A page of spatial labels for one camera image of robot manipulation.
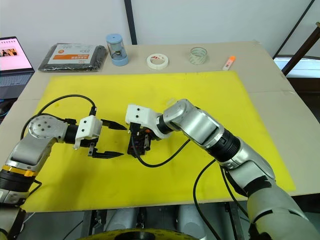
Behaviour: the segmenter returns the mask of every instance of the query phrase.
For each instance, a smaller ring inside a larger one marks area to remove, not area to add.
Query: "laptop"
[[[19,97],[34,72],[17,37],[1,37],[0,99]]]

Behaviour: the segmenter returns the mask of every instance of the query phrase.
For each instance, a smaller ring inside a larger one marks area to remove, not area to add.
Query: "white wall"
[[[272,56],[309,2],[310,0],[133,0],[132,9],[138,44],[257,40]]]
[[[119,33],[131,44],[122,0],[0,0],[0,35],[17,36],[34,68],[56,43],[106,45]]]
[[[315,0],[289,40],[279,54],[293,55],[316,29],[316,22],[320,22],[320,0]],[[320,57],[320,39],[306,53],[307,56]]]

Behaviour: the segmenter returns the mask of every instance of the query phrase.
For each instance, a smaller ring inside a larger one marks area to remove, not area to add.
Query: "laptop keyboard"
[[[25,85],[30,79],[30,74],[21,74],[14,76],[1,76],[0,87],[9,87],[17,85]]]

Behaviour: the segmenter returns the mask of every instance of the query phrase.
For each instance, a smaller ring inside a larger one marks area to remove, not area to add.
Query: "yellow base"
[[[57,76],[48,84],[37,110],[67,94],[91,98],[97,105],[98,118],[122,125],[128,104],[161,113],[174,101],[186,98],[267,159],[280,187],[286,191],[295,189],[235,72]],[[86,100],[74,97],[54,103],[45,112],[79,122],[89,114],[90,107]],[[127,131],[102,128],[98,150],[125,153],[112,159],[91,158],[87,148],[74,150],[69,144],[55,144],[37,176],[43,185],[23,208],[27,212],[55,212],[191,203],[194,181],[212,157],[190,142],[170,163],[147,168],[126,154],[129,139]],[[151,150],[142,158],[150,164],[160,163],[186,139],[181,132],[174,132],[168,139],[152,141]],[[230,198],[218,164],[203,174],[197,196],[206,202]]]

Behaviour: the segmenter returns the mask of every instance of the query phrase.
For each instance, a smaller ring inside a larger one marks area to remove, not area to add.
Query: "laptop screen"
[[[33,70],[15,36],[0,38],[0,71]]]

